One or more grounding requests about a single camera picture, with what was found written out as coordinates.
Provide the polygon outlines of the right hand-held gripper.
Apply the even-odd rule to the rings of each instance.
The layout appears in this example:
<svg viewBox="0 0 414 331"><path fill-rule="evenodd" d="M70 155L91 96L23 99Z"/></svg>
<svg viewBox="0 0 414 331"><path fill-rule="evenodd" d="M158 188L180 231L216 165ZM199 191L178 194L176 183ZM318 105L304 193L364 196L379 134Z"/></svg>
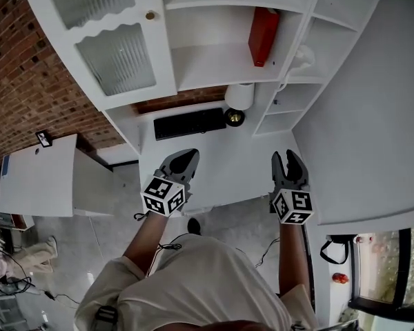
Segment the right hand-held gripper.
<svg viewBox="0 0 414 331"><path fill-rule="evenodd" d="M292 150L286 151L288 172L284 180L284 166L278 151L271 157L272 179L275 188L269 193L269 212L281 224L304 225L313 216L309 192L308 170L301 158Z"/></svg>

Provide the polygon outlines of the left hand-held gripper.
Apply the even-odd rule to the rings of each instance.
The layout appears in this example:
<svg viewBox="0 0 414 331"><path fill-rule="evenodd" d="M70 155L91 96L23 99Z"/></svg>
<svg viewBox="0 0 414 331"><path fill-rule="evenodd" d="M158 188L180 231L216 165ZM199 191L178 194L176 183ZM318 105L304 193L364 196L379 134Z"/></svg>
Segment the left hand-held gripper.
<svg viewBox="0 0 414 331"><path fill-rule="evenodd" d="M144 210L165 217L180 213L192 196L190 182L199 159L198 149L189 148L166 157L156 170L140 170Z"/></svg>

